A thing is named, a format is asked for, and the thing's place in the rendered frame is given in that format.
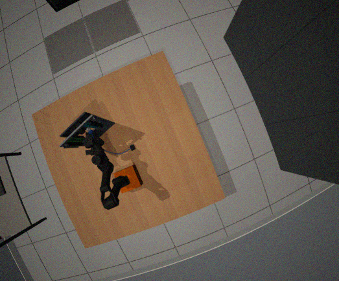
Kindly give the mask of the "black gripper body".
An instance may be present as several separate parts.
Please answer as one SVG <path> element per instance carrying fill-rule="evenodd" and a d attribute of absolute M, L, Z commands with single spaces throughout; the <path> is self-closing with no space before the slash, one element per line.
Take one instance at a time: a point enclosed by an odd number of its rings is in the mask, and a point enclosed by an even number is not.
<path fill-rule="evenodd" d="M 104 152 L 104 149 L 102 149 L 102 145 L 104 145 L 104 141 L 100 140 L 98 142 L 96 142 L 95 140 L 92 140 L 90 142 L 88 142 L 85 147 L 86 148 L 93 148 L 94 150 L 94 155 L 98 155 L 101 154 L 102 152 Z"/>

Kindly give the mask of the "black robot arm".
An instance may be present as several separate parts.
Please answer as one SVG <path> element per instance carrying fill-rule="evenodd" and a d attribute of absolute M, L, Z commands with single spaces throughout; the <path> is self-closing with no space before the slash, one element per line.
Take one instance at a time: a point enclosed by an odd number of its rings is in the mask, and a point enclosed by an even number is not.
<path fill-rule="evenodd" d="M 91 150 L 86 150 L 86 155 L 94 155 L 94 150 L 91 148 Z M 102 172 L 102 181 L 101 181 L 101 187 L 100 187 L 100 193 L 101 193 L 101 202 L 104 208 L 111 209 L 116 206 L 119 206 L 119 200 L 118 195 L 120 192 L 120 189 L 128 186 L 130 184 L 130 180 L 128 176 L 119 176 L 112 180 L 113 187 L 111 189 L 110 187 L 110 177 L 113 172 L 113 164 L 109 162 L 109 159 L 105 152 L 102 152 L 101 154 L 94 155 L 91 158 L 91 161 L 93 164 L 97 165 L 98 169 Z M 106 199 L 105 192 L 109 191 L 110 196 L 108 196 Z"/>

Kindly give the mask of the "blue cable with plug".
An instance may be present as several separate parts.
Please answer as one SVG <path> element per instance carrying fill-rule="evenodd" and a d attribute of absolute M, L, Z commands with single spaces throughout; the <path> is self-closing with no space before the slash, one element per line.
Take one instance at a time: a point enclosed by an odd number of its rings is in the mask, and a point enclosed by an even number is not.
<path fill-rule="evenodd" d="M 89 133 L 89 135 L 93 135 L 93 130 L 91 130 L 91 128 L 86 128 L 86 130 Z M 123 154 L 123 153 L 115 153 L 115 154 Z"/>

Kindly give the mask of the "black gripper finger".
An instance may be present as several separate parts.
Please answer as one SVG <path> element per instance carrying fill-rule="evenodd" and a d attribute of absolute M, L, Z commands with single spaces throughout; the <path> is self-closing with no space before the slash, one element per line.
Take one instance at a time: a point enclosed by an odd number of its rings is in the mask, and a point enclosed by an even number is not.
<path fill-rule="evenodd" d="M 96 142 L 101 141 L 102 139 L 93 133 L 94 139 Z"/>
<path fill-rule="evenodd" d="M 90 141 L 93 141 L 93 140 L 94 140 L 94 138 L 91 135 L 89 135 L 88 132 L 86 132 L 86 144 Z"/>

